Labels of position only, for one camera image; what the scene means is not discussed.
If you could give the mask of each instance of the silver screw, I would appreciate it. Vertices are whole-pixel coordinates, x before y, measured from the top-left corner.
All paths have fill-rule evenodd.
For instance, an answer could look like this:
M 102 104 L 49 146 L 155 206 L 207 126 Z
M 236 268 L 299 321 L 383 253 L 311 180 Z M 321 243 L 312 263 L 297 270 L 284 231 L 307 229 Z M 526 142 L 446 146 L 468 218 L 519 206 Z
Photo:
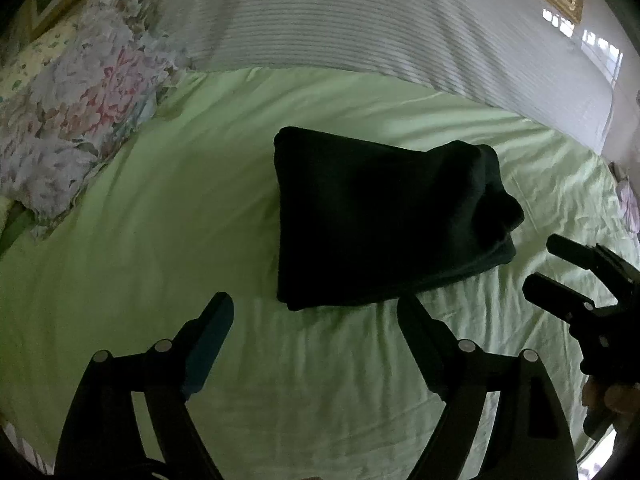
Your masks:
M 109 353 L 106 350 L 98 350 L 94 354 L 94 362 L 95 363 L 103 363 L 109 357 Z
M 171 340 L 169 339 L 161 339 L 154 345 L 154 349 L 156 352 L 168 352 L 171 350 Z
M 476 349 L 476 343 L 474 343 L 470 339 L 461 339 L 458 342 L 458 348 L 460 348 L 463 352 L 473 352 Z
M 535 363 L 538 360 L 538 354 L 533 350 L 529 350 L 529 349 L 525 350 L 522 353 L 522 356 L 530 363 Z

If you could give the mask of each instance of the green bed sheet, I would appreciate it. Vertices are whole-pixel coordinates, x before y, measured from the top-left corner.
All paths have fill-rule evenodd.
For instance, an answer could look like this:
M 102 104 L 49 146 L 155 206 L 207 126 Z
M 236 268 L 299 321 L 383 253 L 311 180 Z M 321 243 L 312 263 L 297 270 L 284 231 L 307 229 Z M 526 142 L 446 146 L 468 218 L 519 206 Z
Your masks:
M 236 320 L 188 409 L 225 478 L 404 479 L 443 404 L 425 387 L 395 302 L 292 313 L 276 300 L 273 137 L 289 125 L 411 150 L 453 139 L 495 148 L 504 185 L 526 215 L 513 233 L 518 253 L 420 299 L 487 351 L 537 350 L 582 452 L 579 347 L 520 287 L 540 270 L 596 304 L 610 300 L 593 276 L 545 253 L 552 233 L 603 243 L 638 265 L 604 161 L 510 112 L 319 68 L 191 75 L 48 239 L 25 232 L 14 242 L 0 261 L 0 412 L 52 461 L 95 351 L 144 351 L 224 290 Z M 489 397 L 467 478 L 478 470 L 496 403 Z M 148 415 L 140 423 L 157 456 Z

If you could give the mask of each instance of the bed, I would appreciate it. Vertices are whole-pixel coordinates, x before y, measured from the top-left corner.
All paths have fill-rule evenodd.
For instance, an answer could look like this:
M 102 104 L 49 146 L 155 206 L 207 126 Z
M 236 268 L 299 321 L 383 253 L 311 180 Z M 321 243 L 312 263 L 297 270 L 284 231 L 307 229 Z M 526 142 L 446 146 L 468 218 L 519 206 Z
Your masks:
M 188 404 L 225 477 L 408 475 L 442 405 L 411 358 L 394 302 L 292 313 L 275 299 L 273 137 L 290 124 L 413 150 L 452 138 L 494 147 L 526 215 L 513 234 L 517 255 L 420 300 L 488 351 L 536 349 L 583 452 L 579 348 L 520 286 L 540 270 L 596 304 L 610 300 L 593 277 L 545 253 L 553 232 L 640 262 L 606 165 L 511 112 L 389 76 L 321 68 L 193 73 L 49 238 L 24 233 L 4 254 L 0 408 L 24 437 L 52 460 L 97 349 L 146 349 L 225 290 L 236 321 L 204 391 Z M 487 403 L 469 476 L 496 400 Z M 153 448 L 147 418 L 140 423 Z
M 157 28 L 189 47 L 199 72 L 49 237 L 13 232 L 0 256 L 0 412 L 19 433 L 52 463 L 91 355 L 143 351 L 224 290 L 236 320 L 188 409 L 226 478 L 409 474 L 443 404 L 408 351 L 395 302 L 293 313 L 276 300 L 273 137 L 293 125 L 412 150 L 453 139 L 496 150 L 525 213 L 515 259 L 420 300 L 487 351 L 539 352 L 581 455 L 591 443 L 580 349 L 520 287 L 538 270 L 596 305 L 612 301 L 593 276 L 545 252 L 552 233 L 605 244 L 640 266 L 615 180 L 594 152 L 612 89 L 593 64 L 571 49 L 555 57 L 566 38 L 548 35 L 540 16 L 534 57 L 514 56 L 508 42 L 533 34 L 527 23 L 507 32 L 503 15 L 475 12 L 474 0 L 152 1 Z M 336 16 L 344 21 L 331 28 Z M 552 67 L 537 70 L 543 62 Z M 134 401 L 159 458 L 144 402 Z M 489 396 L 463 478 L 479 468 L 496 404 Z

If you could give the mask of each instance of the person's hand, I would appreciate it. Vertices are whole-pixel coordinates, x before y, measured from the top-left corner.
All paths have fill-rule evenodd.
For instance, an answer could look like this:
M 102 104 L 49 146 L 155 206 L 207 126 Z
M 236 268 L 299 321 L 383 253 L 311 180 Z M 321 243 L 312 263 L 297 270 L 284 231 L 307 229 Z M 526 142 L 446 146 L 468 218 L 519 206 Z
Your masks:
M 602 403 L 612 412 L 619 413 L 613 427 L 625 433 L 634 417 L 640 413 L 640 389 L 626 384 L 613 384 L 609 388 L 589 377 L 582 388 L 582 405 L 596 410 Z

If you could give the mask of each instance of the folded black garment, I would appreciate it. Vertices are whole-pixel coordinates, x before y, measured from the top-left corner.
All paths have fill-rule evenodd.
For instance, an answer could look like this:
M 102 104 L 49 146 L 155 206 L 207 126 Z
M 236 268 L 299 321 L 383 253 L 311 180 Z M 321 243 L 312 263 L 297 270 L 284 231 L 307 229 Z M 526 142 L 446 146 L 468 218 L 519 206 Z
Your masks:
M 413 152 L 280 130 L 278 299 L 290 310 L 415 294 L 511 261 L 524 219 L 494 150 Z

